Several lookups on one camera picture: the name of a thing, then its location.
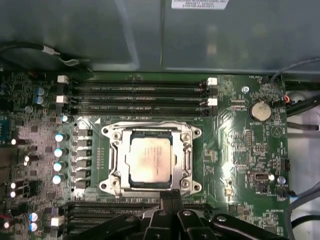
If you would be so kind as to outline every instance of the motherboard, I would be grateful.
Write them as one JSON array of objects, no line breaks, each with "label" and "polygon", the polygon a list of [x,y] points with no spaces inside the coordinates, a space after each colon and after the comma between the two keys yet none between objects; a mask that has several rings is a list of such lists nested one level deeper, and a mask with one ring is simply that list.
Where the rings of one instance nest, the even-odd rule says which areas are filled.
[{"label": "motherboard", "polygon": [[0,73],[0,237],[66,239],[172,189],[209,220],[286,236],[286,108],[268,79]]}]

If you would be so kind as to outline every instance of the cpu socket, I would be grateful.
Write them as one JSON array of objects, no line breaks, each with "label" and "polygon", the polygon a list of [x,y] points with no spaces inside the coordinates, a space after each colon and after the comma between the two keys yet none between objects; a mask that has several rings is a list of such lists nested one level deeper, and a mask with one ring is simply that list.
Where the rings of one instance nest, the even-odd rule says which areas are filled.
[{"label": "cpu socket", "polygon": [[101,129],[110,139],[108,178],[99,188],[129,198],[158,198],[160,191],[200,192],[193,180],[193,140],[202,131],[185,122],[121,121]]}]

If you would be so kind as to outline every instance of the wire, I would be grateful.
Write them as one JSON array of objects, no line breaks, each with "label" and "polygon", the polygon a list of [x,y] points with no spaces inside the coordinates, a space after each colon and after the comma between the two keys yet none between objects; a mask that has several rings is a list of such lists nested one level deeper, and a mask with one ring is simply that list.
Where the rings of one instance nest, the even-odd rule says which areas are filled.
[{"label": "wire", "polygon": [[287,127],[292,129],[304,130],[304,131],[319,131],[319,125],[298,124],[290,121],[287,122]]},{"label": "wire", "polygon": [[[58,56],[59,60],[61,62],[63,62],[68,67],[74,67],[74,66],[81,65],[80,59],[74,58],[73,56],[66,54],[66,53],[58,52],[55,49],[53,49],[52,47],[49,47],[46,45],[41,45],[41,44],[32,43],[32,42],[8,42],[8,43],[0,44],[0,54],[2,54],[3,52],[5,52],[7,50],[11,50],[11,49],[38,50],[38,51],[42,51],[42,52],[49,54],[49,55]],[[81,66],[80,69],[81,70],[88,70],[91,72],[91,70],[86,66]]]},{"label": "wire", "polygon": [[294,209],[300,207],[301,205],[308,203],[316,198],[320,197],[320,189],[317,188],[315,191],[313,191],[313,193],[310,193],[308,195],[304,195],[299,197],[297,200],[295,200],[294,202],[292,202],[288,208],[285,210],[284,213],[284,224],[288,233],[288,237],[290,240],[296,240],[294,232],[293,232],[293,228],[291,225],[291,213]]},{"label": "wire", "polygon": [[291,117],[293,115],[297,115],[308,111],[316,106],[320,105],[320,95],[313,96],[309,99],[300,101],[296,104],[287,106],[286,116]]},{"label": "wire", "polygon": [[320,57],[316,57],[316,58],[309,58],[309,59],[306,59],[306,60],[303,60],[303,61],[300,61],[300,62],[297,62],[297,63],[293,63],[293,64],[291,64],[291,65],[289,65],[289,66],[287,66],[287,67],[284,67],[284,68],[282,68],[282,69],[280,69],[279,71],[277,71],[272,77],[271,77],[271,79],[270,79],[270,86],[271,86],[271,88],[280,96],[280,97],[282,97],[282,98],[285,98],[285,94],[281,91],[281,89],[278,87],[278,86],[276,86],[275,85],[275,80],[276,80],[276,78],[280,75],[280,74],[282,74],[282,73],[284,73],[284,72],[286,72],[286,71],[288,71],[288,70],[290,70],[290,69],[293,69],[293,68],[296,68],[296,67],[298,67],[298,66],[302,66],[302,65],[305,65],[305,64],[310,64],[310,63],[315,63],[315,62],[320,62]]},{"label": "wire", "polygon": [[291,222],[292,229],[295,227],[310,221],[320,221],[320,215],[306,215],[298,217],[297,219]]}]

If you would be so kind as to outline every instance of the sticker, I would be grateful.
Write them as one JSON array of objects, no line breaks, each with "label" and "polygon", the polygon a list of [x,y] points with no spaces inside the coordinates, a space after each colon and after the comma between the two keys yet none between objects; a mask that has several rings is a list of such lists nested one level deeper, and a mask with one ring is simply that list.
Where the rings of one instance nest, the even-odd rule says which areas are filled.
[{"label": "sticker", "polygon": [[224,10],[229,0],[172,0],[172,9]]}]

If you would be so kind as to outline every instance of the metal socket frame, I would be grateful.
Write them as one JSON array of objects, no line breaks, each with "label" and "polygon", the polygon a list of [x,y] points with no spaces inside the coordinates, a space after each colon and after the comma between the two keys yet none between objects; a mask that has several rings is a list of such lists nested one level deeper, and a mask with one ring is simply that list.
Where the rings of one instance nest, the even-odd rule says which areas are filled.
[{"label": "metal socket frame", "polygon": [[[126,155],[130,152],[131,135],[147,131],[166,132],[172,137],[176,164],[171,170],[170,188],[139,188],[130,184]],[[201,129],[177,121],[121,121],[102,127],[101,134],[110,140],[109,174],[106,172],[108,178],[99,183],[101,191],[118,197],[158,198],[160,191],[180,189],[181,195],[192,195],[202,190],[201,184],[193,180],[193,140],[202,135]]]}]

